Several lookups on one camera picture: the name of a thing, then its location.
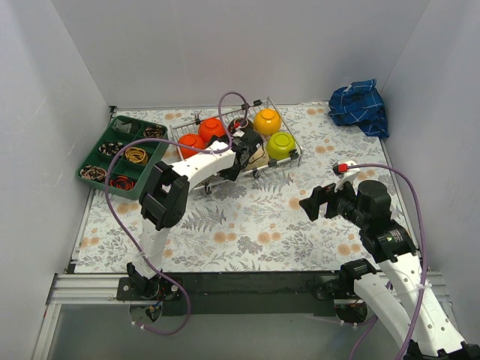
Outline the beige bowl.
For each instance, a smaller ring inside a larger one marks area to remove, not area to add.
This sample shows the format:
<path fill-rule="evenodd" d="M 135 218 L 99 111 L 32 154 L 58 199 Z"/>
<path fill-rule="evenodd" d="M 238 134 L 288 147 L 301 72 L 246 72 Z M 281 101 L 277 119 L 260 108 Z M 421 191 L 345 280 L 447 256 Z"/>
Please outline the beige bowl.
<path fill-rule="evenodd" d="M 249 159 L 245 170 L 252 170 L 255 168 L 260 168 L 262 166 L 267 165 L 269 162 L 269 155 L 265 150 L 265 146 L 262 145 Z"/>

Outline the black patterned bowl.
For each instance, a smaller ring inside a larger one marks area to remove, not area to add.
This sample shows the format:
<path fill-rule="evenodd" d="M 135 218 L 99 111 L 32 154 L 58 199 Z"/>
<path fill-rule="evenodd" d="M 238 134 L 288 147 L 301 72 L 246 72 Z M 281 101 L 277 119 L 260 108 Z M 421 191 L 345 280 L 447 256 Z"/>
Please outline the black patterned bowl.
<path fill-rule="evenodd" d="M 241 131 L 242 129 L 249 128 L 251 126 L 251 122 L 247 118 L 234 118 L 227 127 L 228 132 L 233 135 L 237 131 Z"/>

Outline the floral table mat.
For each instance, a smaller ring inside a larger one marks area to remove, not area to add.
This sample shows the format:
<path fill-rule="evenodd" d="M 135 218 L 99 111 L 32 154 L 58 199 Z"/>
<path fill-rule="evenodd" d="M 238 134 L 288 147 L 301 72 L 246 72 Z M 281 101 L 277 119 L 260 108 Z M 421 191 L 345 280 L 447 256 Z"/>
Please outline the floral table mat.
<path fill-rule="evenodd" d="M 301 146 L 300 166 L 295 160 L 267 166 L 258 178 L 215 184 L 211 194 L 192 191 L 184 217 L 166 240 L 165 272 L 334 271 L 361 258 L 375 263 L 356 226 L 342 217 L 325 219 L 325 206 L 310 222 L 299 200 L 338 179 L 332 172 L 336 161 L 389 165 L 384 142 L 357 127 L 335 125 L 326 101 L 272 100 Z M 103 191 L 91 196 L 84 221 L 73 272 L 125 273 L 138 252 L 111 215 Z"/>

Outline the rear orange bowl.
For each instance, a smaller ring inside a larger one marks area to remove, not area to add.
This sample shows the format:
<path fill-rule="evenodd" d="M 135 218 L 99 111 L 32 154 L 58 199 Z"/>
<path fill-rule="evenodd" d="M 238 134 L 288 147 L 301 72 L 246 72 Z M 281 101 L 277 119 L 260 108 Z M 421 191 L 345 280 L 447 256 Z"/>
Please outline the rear orange bowl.
<path fill-rule="evenodd" d="M 226 131 L 219 118 L 207 118 L 199 125 L 198 135 L 205 143 L 209 143 L 213 136 L 222 137 L 225 134 Z"/>

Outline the white brown patterned bowl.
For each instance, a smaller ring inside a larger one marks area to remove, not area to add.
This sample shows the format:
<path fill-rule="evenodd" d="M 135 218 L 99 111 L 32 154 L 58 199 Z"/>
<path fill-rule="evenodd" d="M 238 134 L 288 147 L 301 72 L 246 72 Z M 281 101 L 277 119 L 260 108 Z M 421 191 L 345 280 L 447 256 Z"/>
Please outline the white brown patterned bowl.
<path fill-rule="evenodd" d="M 217 184 L 218 182 L 221 181 L 221 177 L 217 176 L 217 175 L 212 175 L 212 176 L 209 176 L 208 178 L 202 180 L 201 182 L 199 182 L 196 186 L 197 187 L 205 187 L 205 186 L 214 186 L 215 184 Z"/>

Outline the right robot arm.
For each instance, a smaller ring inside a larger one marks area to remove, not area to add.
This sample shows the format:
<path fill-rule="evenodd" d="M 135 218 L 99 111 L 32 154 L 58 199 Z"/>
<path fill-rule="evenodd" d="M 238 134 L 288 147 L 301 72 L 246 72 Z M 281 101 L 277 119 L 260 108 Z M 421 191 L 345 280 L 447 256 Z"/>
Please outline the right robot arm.
<path fill-rule="evenodd" d="M 366 259 L 340 267 L 340 291 L 359 297 L 374 311 L 400 347 L 399 359 L 478 359 L 479 345 L 467 343 L 452 325 L 425 279 L 409 233 L 390 212 L 384 184 L 363 181 L 315 187 L 299 202 L 311 221 L 326 206 L 325 217 L 341 216 L 359 228 Z"/>

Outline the front orange bowl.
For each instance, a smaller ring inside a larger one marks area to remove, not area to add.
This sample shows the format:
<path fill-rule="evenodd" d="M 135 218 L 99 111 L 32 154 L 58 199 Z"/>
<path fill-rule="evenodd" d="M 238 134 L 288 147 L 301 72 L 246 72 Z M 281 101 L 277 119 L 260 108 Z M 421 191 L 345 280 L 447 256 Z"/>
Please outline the front orange bowl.
<path fill-rule="evenodd" d="M 183 159 L 188 159 L 198 153 L 198 149 L 206 149 L 206 143 L 197 133 L 187 133 L 182 136 L 179 141 L 180 144 L 188 146 L 188 148 L 180 147 L 180 152 Z"/>

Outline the blue checked cloth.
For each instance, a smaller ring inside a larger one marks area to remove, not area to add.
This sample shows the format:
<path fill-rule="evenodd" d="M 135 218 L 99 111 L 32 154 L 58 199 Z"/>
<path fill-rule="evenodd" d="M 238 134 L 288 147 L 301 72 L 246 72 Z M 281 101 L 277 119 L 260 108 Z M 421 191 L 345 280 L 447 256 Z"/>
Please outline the blue checked cloth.
<path fill-rule="evenodd" d="M 338 126 L 357 126 L 368 137 L 389 138 L 386 105 L 377 80 L 352 82 L 334 91 L 328 101 L 329 116 Z"/>

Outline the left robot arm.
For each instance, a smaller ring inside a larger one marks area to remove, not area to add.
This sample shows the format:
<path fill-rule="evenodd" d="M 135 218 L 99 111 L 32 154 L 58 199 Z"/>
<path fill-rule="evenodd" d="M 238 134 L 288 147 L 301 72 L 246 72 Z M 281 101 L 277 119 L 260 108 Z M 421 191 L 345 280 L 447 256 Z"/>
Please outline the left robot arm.
<path fill-rule="evenodd" d="M 200 182 L 217 175 L 235 181 L 263 145 L 259 133 L 250 128 L 232 135 L 213 136 L 207 149 L 172 164 L 156 163 L 139 197 L 142 232 L 140 255 L 127 264 L 133 290 L 141 299 L 159 292 L 163 252 L 170 230 L 183 218 L 188 195 Z"/>

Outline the yellow bowl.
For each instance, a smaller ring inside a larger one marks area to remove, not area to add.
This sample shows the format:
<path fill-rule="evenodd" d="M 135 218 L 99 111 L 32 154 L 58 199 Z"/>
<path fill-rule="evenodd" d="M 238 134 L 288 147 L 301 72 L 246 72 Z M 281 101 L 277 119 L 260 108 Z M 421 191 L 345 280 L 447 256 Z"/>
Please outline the yellow bowl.
<path fill-rule="evenodd" d="M 253 121 L 254 129 L 262 135 L 272 135 L 281 129 L 281 117 L 275 109 L 261 109 Z"/>

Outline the lime green bowl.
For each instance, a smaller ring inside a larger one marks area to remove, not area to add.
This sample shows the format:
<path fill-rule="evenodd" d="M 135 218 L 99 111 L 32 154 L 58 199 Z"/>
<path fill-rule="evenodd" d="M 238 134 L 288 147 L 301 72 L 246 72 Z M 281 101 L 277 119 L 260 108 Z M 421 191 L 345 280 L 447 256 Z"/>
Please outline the lime green bowl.
<path fill-rule="evenodd" d="M 290 156 L 290 152 L 296 148 L 296 141 L 291 133 L 277 132 L 270 136 L 266 151 L 270 158 L 283 160 Z"/>

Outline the orange bowl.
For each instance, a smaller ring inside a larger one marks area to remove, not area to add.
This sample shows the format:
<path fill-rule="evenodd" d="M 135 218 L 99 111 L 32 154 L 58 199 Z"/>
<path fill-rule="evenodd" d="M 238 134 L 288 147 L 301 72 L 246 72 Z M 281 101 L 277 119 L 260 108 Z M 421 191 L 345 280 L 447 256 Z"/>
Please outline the orange bowl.
<path fill-rule="evenodd" d="M 206 149 L 206 143 L 197 133 L 187 133 L 182 136 L 179 141 L 180 144 L 188 146 L 188 148 L 180 147 L 180 152 L 183 159 L 188 159 L 198 153 L 198 149 Z"/>
<path fill-rule="evenodd" d="M 205 143 L 209 143 L 213 136 L 222 137 L 225 134 L 226 131 L 219 118 L 207 118 L 199 125 L 198 135 Z"/>

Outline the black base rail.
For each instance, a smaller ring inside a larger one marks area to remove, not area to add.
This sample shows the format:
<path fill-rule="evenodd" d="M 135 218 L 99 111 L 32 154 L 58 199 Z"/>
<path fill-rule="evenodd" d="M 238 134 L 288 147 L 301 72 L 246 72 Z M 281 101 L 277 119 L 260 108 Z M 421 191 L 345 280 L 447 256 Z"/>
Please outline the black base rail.
<path fill-rule="evenodd" d="M 357 297 L 348 293 L 337 271 L 170 272 L 170 281 L 154 276 L 122 277 L 116 299 L 151 305 L 160 301 L 165 317 L 186 314 L 190 299 L 193 315 L 208 314 L 313 314 L 332 316 L 335 305 L 350 305 Z"/>

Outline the green compartment organizer tray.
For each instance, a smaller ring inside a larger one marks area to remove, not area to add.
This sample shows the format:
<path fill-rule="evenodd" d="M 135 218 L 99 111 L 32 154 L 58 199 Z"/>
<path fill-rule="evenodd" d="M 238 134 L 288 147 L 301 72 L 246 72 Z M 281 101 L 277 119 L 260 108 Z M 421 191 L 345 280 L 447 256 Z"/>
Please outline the green compartment organizer tray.
<path fill-rule="evenodd" d="M 167 127 L 118 115 L 79 166 L 76 177 L 90 188 L 137 200 L 152 166 L 164 156 Z"/>

